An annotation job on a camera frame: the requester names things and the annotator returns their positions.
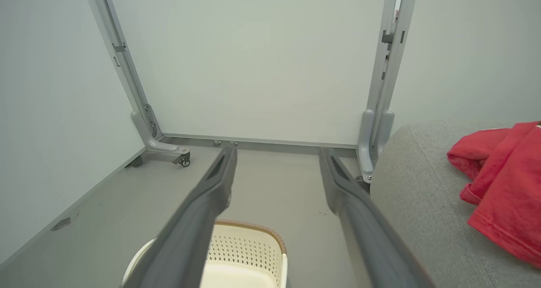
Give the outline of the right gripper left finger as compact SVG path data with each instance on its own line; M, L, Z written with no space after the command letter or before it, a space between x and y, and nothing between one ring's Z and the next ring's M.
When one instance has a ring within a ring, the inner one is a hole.
M237 149L222 149L122 288L199 288L217 217L229 206Z

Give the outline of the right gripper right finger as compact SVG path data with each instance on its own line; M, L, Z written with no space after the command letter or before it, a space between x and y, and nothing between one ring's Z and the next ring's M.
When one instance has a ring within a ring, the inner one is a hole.
M434 288L423 267L332 148L321 147L327 205L339 218L352 267L372 288Z

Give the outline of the red white sports jersey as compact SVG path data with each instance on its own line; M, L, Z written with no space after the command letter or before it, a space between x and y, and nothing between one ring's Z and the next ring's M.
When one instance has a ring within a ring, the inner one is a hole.
M541 121L477 131L447 156L471 179L459 195L476 205L468 225L541 269Z

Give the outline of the pink plastic laundry basket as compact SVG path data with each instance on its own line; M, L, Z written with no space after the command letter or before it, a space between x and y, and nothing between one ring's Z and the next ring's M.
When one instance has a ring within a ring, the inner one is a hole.
M199 284L182 288L291 288L284 240L262 225L216 220Z

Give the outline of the grey fabric sofa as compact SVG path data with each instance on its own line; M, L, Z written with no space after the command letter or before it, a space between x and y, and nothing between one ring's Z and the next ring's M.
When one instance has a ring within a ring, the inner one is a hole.
M424 121L386 143L371 198L440 288L541 288L541 269L524 263L468 225L475 209L460 191L469 178L446 157L462 137L512 123Z

